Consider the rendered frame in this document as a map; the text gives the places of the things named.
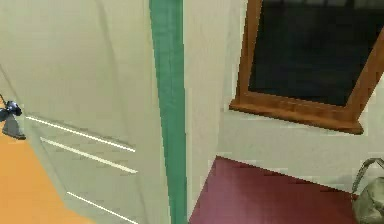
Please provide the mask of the wooden framed window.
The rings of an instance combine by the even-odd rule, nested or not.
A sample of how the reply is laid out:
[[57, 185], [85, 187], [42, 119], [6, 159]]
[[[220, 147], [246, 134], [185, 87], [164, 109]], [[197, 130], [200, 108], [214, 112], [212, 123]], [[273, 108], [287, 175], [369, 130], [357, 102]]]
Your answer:
[[384, 74], [384, 0], [248, 0], [229, 107], [360, 135]]

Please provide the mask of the green door frame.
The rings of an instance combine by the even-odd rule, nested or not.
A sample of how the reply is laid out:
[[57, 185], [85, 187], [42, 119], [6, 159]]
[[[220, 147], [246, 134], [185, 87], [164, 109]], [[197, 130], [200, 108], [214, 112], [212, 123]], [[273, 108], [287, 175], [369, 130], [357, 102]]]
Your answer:
[[171, 224], [188, 224], [183, 0], [149, 0]]

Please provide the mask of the white room door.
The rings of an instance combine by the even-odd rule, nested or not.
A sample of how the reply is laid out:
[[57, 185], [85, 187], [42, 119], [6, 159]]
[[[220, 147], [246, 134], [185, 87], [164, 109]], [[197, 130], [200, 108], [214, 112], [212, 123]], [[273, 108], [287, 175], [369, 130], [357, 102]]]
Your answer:
[[171, 224], [149, 0], [0, 0], [0, 95], [69, 208]]

